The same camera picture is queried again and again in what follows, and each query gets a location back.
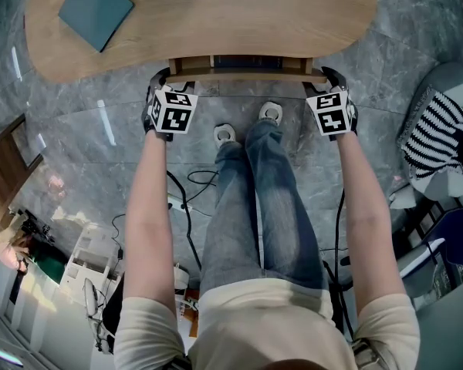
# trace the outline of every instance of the marble floor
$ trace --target marble floor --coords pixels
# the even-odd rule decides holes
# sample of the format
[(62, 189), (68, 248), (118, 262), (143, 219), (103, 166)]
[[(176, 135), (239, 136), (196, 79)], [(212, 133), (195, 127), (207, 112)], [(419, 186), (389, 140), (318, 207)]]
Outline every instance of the marble floor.
[[(25, 0), (0, 0), (0, 122), (25, 113), (26, 125), (15, 135), (25, 158), (33, 158), (42, 141), (46, 148), (45, 162), (13, 207), (27, 207), (43, 219), (52, 227), (59, 248), (70, 254), (84, 224), (109, 226), (125, 211), (143, 146), (140, 112), (148, 80), (167, 63), (150, 62), (72, 83), (47, 82), (28, 57), (24, 6)], [(360, 111), (360, 142), (386, 195), (406, 182), (395, 139), (413, 91), (430, 69), (450, 60), (463, 63), (463, 0), (378, 0), (377, 16), (360, 41), (315, 62), (348, 78)], [(169, 144), (169, 171), (189, 195), (197, 193), (201, 186), (186, 176), (215, 168), (213, 127), (227, 122), (243, 137), (266, 100), (280, 103), (284, 146), (299, 192), (319, 246), (327, 250), (323, 256), (333, 262), (330, 248), (342, 191), (340, 161), (336, 145), (319, 135), (302, 87), (287, 82), (207, 82), (198, 83), (197, 92), (200, 99), (189, 134)], [(207, 179), (205, 174), (194, 178)], [(169, 192), (180, 196), (172, 185)], [(192, 201), (204, 214), (213, 214), (214, 203), (214, 187)], [(197, 212), (191, 216), (192, 237), (201, 254), (209, 217)], [(393, 213), (394, 228), (401, 217)], [(185, 215), (171, 211), (171, 219), (175, 260), (196, 281)], [(123, 245), (123, 218), (117, 223)], [(345, 248), (344, 228), (341, 243)]]

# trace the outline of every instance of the teal notebook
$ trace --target teal notebook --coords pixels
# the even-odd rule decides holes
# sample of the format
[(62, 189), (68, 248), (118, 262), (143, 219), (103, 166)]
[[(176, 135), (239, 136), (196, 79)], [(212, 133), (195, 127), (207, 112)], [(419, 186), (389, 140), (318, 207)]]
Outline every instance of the teal notebook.
[(59, 17), (102, 52), (132, 7), (130, 0), (65, 0)]

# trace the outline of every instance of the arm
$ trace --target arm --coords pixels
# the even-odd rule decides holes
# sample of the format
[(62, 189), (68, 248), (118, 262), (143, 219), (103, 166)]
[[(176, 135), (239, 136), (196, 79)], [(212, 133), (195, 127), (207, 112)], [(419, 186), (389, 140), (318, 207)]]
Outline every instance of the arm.
[(388, 294), (406, 294), (394, 257), (389, 207), (353, 132), (337, 136), (346, 196), (346, 236), (357, 313)]
[(166, 142), (150, 130), (127, 206), (127, 266), (123, 297), (149, 298), (175, 314), (166, 167)]

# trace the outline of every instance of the blue jeans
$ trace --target blue jeans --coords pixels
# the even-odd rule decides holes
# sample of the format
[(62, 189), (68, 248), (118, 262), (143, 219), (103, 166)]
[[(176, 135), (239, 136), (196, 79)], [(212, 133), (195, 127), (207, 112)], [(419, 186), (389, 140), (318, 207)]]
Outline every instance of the blue jeans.
[[(201, 294), (254, 278), (328, 288), (316, 235), (281, 138), (277, 125), (265, 119), (250, 129), (245, 148), (230, 142), (218, 151), (218, 204), (204, 244)], [(256, 191), (264, 268), (259, 261)]]

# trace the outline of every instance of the white sneaker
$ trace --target white sneaker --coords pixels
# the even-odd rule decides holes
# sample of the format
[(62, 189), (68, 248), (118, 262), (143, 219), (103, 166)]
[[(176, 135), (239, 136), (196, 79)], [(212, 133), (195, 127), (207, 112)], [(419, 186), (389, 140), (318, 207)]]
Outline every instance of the white sneaker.
[(218, 148), (220, 148), (224, 143), (236, 141), (235, 130), (227, 123), (215, 127), (214, 137)]
[(276, 103), (266, 102), (261, 107), (259, 112), (259, 119), (269, 119), (279, 125), (283, 117), (283, 108)]

